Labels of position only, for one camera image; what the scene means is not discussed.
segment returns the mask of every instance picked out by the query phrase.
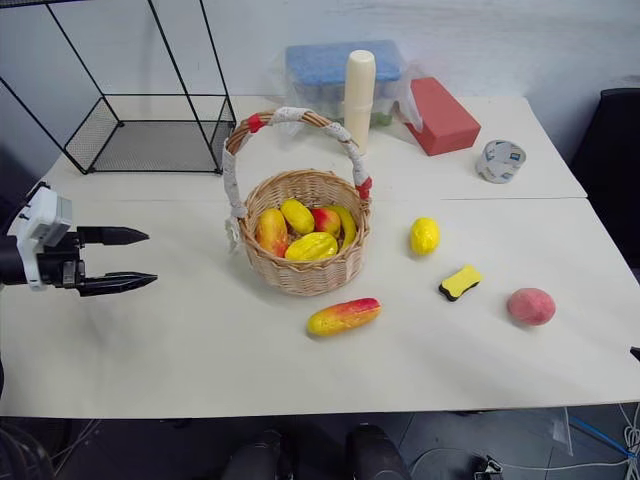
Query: blue cable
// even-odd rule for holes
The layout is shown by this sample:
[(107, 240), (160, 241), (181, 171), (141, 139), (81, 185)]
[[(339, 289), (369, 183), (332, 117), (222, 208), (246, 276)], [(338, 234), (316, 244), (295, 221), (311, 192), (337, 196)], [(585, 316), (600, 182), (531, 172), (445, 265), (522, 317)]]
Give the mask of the blue cable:
[(627, 457), (629, 457), (629, 458), (635, 458), (636, 457), (635, 453), (631, 453), (626, 448), (624, 448), (622, 445), (620, 445), (618, 442), (616, 442), (613, 438), (609, 437), (608, 435), (605, 435), (604, 433), (602, 433), (597, 428), (592, 427), (591, 425), (589, 425), (586, 422), (583, 422), (579, 418), (571, 416), (571, 417), (569, 417), (569, 420), (571, 420), (571, 422), (577, 424), (578, 426), (584, 428), (588, 432), (594, 434), (599, 439), (604, 440), (609, 445), (611, 445), (613, 448), (615, 448), (619, 452), (625, 454)]

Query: white wall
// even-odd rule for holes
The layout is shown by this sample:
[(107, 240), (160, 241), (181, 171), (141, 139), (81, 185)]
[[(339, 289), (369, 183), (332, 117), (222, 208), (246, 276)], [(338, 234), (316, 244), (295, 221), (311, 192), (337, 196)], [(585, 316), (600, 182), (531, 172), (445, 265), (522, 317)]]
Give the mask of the white wall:
[[(191, 90), (220, 93), (198, 1), (155, 2)], [(527, 96), (566, 160), (599, 91), (640, 86), (638, 0), (205, 0), (205, 5), (232, 94), (281, 93), (273, 66), (287, 45), (390, 38), (406, 60), (418, 61), (455, 95)], [(104, 91), (180, 91), (146, 1), (93, 0), (53, 9)], [(0, 11), (0, 21), (6, 12)], [(51, 43), (42, 33), (51, 32), (28, 17), (0, 23), (0, 46), (11, 38), (21, 39), (15, 42), (19, 52), (33, 51), (43, 40)], [(55, 61), (20, 62), (18, 68), (5, 60), (0, 57), (0, 66), (12, 70), (18, 84), (43, 70), (45, 78), (71, 75)], [(82, 75), (76, 65), (73, 75), (78, 72)], [(52, 95), (55, 114), (69, 109), (76, 90), (55, 82), (55, 89), (39, 95)], [(62, 117), (67, 122), (75, 116)], [(56, 128), (72, 127), (70, 121)]]
[(638, 0), (210, 1), (225, 77), (267, 92), (286, 45), (394, 39), (456, 95), (525, 95), (570, 160), (599, 91), (640, 87)]
[[(44, 7), (0, 10), (0, 75), (62, 144), (98, 98)], [(34, 176), (59, 155), (2, 85), (0, 144)]]

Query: black chair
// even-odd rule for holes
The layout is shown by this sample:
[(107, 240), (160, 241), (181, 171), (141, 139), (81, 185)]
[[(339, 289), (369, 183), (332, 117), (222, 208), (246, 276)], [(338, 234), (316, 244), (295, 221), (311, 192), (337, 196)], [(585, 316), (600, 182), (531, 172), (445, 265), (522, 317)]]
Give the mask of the black chair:
[(0, 234), (37, 181), (12, 152), (0, 144)]
[(571, 163), (631, 268), (640, 267), (640, 88), (603, 90)]

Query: yellow mango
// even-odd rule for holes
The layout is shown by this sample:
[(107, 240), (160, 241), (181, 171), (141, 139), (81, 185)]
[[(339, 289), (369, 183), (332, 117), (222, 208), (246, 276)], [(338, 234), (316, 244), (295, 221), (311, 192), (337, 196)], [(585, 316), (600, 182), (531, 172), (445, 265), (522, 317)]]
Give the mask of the yellow mango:
[(266, 251), (273, 253), (276, 257), (284, 257), (289, 235), (280, 210), (268, 208), (260, 214), (256, 227), (256, 240)]
[(313, 314), (307, 330), (314, 335), (335, 335), (369, 323), (378, 316), (380, 308), (380, 302), (375, 298), (339, 303)]
[(343, 251), (345, 248), (351, 245), (356, 238), (356, 222), (353, 220), (353, 215), (351, 215), (351, 212), (345, 207), (342, 207), (340, 205), (329, 205), (325, 208), (336, 212), (340, 217), (340, 224), (342, 225), (342, 230), (344, 231), (344, 240), (342, 241), (340, 251)]
[(290, 198), (282, 202), (280, 211), (284, 215), (284, 218), (287, 219), (287, 222), (289, 222), (289, 225), (300, 235), (313, 232), (315, 227), (313, 215), (311, 215), (307, 207), (295, 198)]
[(337, 252), (338, 242), (333, 235), (326, 232), (313, 232), (289, 245), (284, 257), (294, 262), (313, 262), (332, 257)]

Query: red box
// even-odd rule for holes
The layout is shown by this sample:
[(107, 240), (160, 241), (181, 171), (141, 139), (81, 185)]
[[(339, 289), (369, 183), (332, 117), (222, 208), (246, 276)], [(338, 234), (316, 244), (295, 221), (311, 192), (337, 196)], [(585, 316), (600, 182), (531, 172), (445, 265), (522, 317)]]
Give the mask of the red box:
[(417, 78), (411, 91), (422, 117), (422, 131), (407, 123), (416, 140), (429, 155), (453, 152), (473, 145), (480, 124), (433, 77)]

